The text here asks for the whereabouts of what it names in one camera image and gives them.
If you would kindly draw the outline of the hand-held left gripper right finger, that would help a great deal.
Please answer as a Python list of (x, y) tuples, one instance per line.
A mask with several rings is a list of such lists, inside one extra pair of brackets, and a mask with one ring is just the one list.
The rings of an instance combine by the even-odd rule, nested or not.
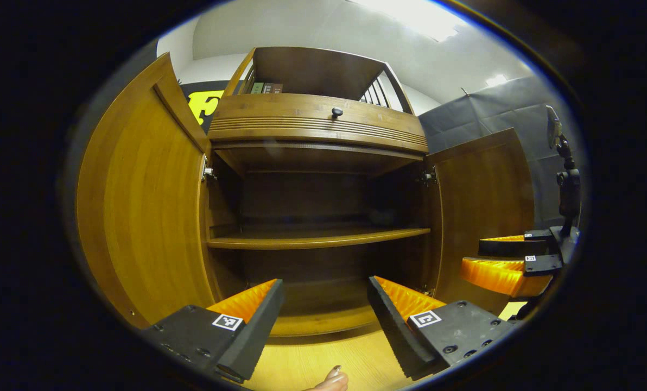
[(467, 300), (445, 304), (379, 276), (367, 282), (369, 304), (403, 374), (412, 380), (466, 361), (516, 327)]

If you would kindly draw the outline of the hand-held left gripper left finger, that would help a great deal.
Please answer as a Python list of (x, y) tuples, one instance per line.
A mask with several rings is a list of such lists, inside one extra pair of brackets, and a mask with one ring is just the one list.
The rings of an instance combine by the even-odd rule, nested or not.
[(249, 380), (284, 304), (281, 278), (210, 307), (185, 305), (143, 329), (143, 339), (209, 379)]

